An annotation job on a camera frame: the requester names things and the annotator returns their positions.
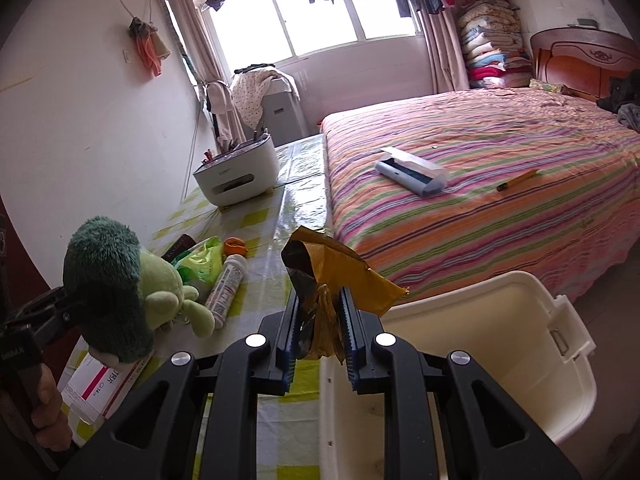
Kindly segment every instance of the human hand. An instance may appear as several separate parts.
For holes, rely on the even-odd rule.
[[[38,398],[41,404],[31,412],[31,421],[40,431],[36,440],[42,447],[52,451],[64,451],[71,445],[72,432],[62,407],[62,396],[56,388],[51,370],[41,365],[42,375],[38,383]]]

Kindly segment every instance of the stack of folded blankets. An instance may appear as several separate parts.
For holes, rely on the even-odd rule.
[[[471,88],[529,86],[531,62],[516,9],[507,0],[472,0],[462,9],[458,27]]]

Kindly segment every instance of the striped bedspread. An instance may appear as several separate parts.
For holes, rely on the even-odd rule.
[[[582,99],[450,92],[333,114],[322,131],[336,237],[409,301],[515,269],[575,299],[640,236],[640,134]],[[383,146],[448,168],[445,190],[420,198],[380,175]]]

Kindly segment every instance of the crumpled yellow envelope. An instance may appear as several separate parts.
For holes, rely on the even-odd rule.
[[[334,308],[344,286],[351,289],[356,308],[378,317],[408,293],[380,276],[346,245],[304,226],[290,236],[282,250],[282,261],[302,302],[300,348],[307,359],[335,354],[340,362],[344,360]]]

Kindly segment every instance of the plastic bin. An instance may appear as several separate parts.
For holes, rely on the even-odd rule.
[[[526,272],[397,306],[382,324],[422,352],[471,354],[556,444],[595,404],[593,340],[567,297]],[[382,478],[383,396],[354,393],[335,357],[322,359],[320,378],[321,477]]]

